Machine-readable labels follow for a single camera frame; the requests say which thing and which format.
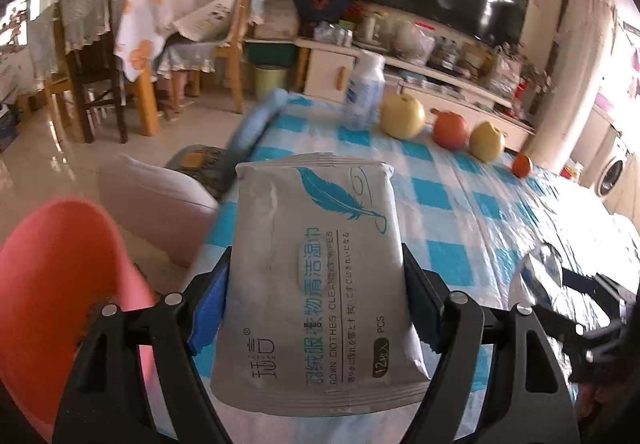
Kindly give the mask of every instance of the red plastic chair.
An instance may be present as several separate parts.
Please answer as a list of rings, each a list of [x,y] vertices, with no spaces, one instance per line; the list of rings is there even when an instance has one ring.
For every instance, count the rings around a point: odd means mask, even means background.
[[[155,297],[113,221],[90,202],[44,205],[0,250],[0,380],[49,442],[78,344],[111,301],[134,310]],[[141,360],[148,377],[150,348]]]

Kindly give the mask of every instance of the washing machine door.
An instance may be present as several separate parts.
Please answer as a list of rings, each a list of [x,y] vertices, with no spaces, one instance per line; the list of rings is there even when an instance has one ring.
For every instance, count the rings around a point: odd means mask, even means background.
[[[625,170],[626,157],[613,157],[600,174],[594,191],[600,198],[606,197],[620,180]]]

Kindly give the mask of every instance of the blue and white tablecloth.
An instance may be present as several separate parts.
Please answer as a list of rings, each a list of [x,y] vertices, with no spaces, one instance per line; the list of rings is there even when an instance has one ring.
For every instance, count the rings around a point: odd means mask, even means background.
[[[260,140],[252,160],[332,152],[388,162],[402,241],[423,269],[439,273],[450,289],[466,291],[481,305],[507,308],[511,276],[520,259],[543,241],[559,250],[564,267],[591,275],[605,273],[629,290],[638,288],[640,238],[629,220],[609,215],[592,192],[553,173],[536,169],[518,180],[505,154],[485,165],[466,153],[437,146],[425,131],[398,141],[374,128],[353,132],[340,125],[342,106],[293,98]],[[190,279],[210,271],[233,244],[238,192],[229,192]],[[593,305],[573,299],[576,315],[595,326]],[[205,388],[214,345],[195,358]],[[459,436],[473,431],[484,398],[490,347],[482,347],[473,392]],[[437,356],[425,351],[433,373]],[[150,393],[158,427],[172,434],[166,409]],[[381,413],[330,418],[288,418],[236,410],[212,397],[236,443],[397,443],[417,404]]]

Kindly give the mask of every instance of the cabinet handle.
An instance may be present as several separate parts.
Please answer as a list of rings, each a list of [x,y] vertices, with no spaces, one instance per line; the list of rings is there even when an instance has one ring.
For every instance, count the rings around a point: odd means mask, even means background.
[[[347,84],[347,69],[341,66],[338,70],[338,79],[335,81],[335,89],[338,91],[344,91]]]

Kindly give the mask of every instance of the blue feather graphic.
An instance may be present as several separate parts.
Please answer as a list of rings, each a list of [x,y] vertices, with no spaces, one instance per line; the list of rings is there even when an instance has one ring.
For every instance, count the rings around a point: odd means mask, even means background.
[[[357,220],[362,215],[368,217],[381,218],[385,222],[385,226],[378,230],[381,234],[386,232],[386,217],[379,215],[375,211],[365,209],[362,204],[353,198],[338,184],[327,182],[316,175],[309,168],[296,168],[300,173],[302,185],[305,187],[306,193],[311,199],[326,211],[335,211],[342,215],[349,215],[347,220]]]

